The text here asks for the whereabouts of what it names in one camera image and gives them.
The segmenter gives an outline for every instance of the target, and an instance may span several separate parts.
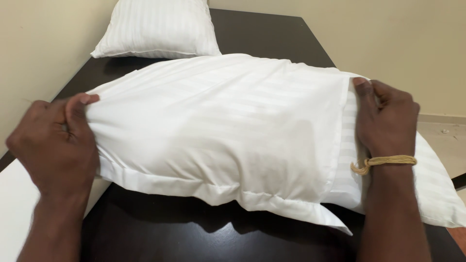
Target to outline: dark wooden bed frame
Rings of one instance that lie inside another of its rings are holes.
[[[218,9],[211,9],[211,16],[223,54],[335,66],[300,17]],[[88,91],[164,60],[91,58],[56,98]],[[13,160],[7,153],[0,160],[0,171]],[[456,187],[466,186],[465,175],[453,179]],[[235,201],[212,207],[194,197],[147,195],[112,184],[84,220],[81,261],[354,261],[364,216],[324,206],[354,236],[265,211],[247,212]],[[466,262],[446,228],[425,225],[425,229],[433,261]]]

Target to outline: beige wall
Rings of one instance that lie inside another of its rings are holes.
[[[117,0],[6,0],[0,8],[0,156],[33,100],[51,100],[90,58]]]
[[[302,17],[335,65],[413,94],[422,113],[466,116],[465,0],[210,0]]]

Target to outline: fingernail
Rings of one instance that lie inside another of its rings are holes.
[[[89,99],[90,99],[90,95],[86,94],[85,96],[82,96],[81,99],[79,100],[81,101],[81,103],[87,104],[87,102],[89,102]]]
[[[354,85],[360,85],[362,83],[365,83],[367,82],[367,80],[363,77],[356,77],[355,79],[353,79],[353,84]]]

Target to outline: bracelet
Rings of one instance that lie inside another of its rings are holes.
[[[382,165],[382,164],[412,164],[412,165],[415,165],[417,163],[418,163],[418,161],[412,156],[398,155],[398,156],[391,156],[391,157],[378,157],[378,158],[365,159],[364,160],[365,167],[363,167],[361,169],[356,168],[354,163],[351,163],[350,167],[351,167],[351,170],[353,170],[353,172],[364,176],[367,173],[369,173],[369,169],[370,169],[370,167],[372,165]]]

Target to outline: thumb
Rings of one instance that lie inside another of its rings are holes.
[[[372,84],[363,77],[353,79],[354,88],[361,103],[360,112],[374,115],[377,113],[377,104]]]
[[[98,100],[99,96],[86,93],[79,93],[68,100],[65,106],[65,116],[69,133],[79,137],[83,132],[90,130],[85,107]]]

